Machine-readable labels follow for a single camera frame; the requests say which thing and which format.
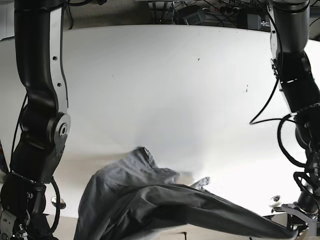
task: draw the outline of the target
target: bolt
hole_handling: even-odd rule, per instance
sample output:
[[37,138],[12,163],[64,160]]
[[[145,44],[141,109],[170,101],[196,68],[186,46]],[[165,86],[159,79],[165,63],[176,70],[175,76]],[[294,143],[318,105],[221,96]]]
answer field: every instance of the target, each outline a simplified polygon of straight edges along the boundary
[[68,125],[66,123],[63,123],[59,131],[60,138],[63,138],[67,134],[67,130],[68,130]]

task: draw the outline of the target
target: metal bracket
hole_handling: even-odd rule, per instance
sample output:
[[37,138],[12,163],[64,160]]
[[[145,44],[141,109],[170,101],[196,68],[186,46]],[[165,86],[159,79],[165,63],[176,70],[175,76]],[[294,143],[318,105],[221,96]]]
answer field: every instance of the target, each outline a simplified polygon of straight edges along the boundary
[[14,224],[16,216],[11,214],[9,211],[4,210],[1,214],[0,219],[0,232],[2,240],[9,240],[13,236]]
[[275,212],[285,212],[290,215],[294,215],[304,221],[309,227],[309,233],[311,237],[317,237],[318,232],[318,219],[317,218],[310,218],[305,215],[303,212],[296,209],[295,204],[282,204],[279,207],[274,207]]

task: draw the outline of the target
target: white table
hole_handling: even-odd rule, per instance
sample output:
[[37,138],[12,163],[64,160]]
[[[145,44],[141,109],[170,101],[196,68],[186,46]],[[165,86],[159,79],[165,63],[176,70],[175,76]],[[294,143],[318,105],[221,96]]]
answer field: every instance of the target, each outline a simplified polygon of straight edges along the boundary
[[[268,200],[298,199],[297,170],[281,153],[278,122],[249,126],[269,97],[275,78],[268,33],[203,26],[117,26],[64,33],[71,131],[55,172],[67,208],[77,217],[92,174],[138,146],[160,167],[210,176],[212,193],[261,215]],[[320,44],[307,45],[319,79]],[[0,139],[10,159],[25,95],[14,41],[0,42]],[[262,118],[288,113],[279,91]],[[299,160],[304,152],[286,123],[283,142]],[[54,190],[48,186],[46,213]]]

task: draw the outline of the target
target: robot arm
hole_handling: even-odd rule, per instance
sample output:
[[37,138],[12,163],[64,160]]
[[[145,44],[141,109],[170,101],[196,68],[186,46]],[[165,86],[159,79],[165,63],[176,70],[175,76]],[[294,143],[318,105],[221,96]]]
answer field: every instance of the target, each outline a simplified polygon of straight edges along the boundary
[[[271,43],[274,62],[277,65],[275,75],[279,79],[279,88],[283,93],[289,110],[296,121],[296,139],[305,149],[306,163],[298,162],[282,146],[279,146],[291,163],[303,168],[295,172],[293,177],[301,189],[301,195],[294,204],[284,204],[274,208],[277,212],[286,212],[294,216],[296,225],[309,226],[311,236],[319,236],[318,223],[320,214],[320,91],[314,81],[311,65],[304,49],[309,33],[310,1],[307,0],[273,0],[272,10],[279,38],[276,49]],[[280,121],[278,137],[281,137],[281,127],[291,115]]]
[[64,0],[15,0],[14,4],[16,62],[26,88],[27,105],[19,119],[22,133],[11,156],[11,172],[1,189],[2,239],[20,239],[18,237],[36,229],[32,219],[42,216],[45,210],[45,184],[55,184],[53,174],[71,124],[62,67],[66,3]]

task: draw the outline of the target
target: gray garment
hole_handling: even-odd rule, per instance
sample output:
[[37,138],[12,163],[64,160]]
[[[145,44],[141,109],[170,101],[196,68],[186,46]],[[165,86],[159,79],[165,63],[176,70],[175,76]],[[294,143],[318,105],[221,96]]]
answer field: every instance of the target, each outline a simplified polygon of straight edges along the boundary
[[163,229],[192,224],[257,238],[289,239],[295,232],[203,188],[176,184],[143,147],[93,175],[79,205],[74,240],[150,240]]

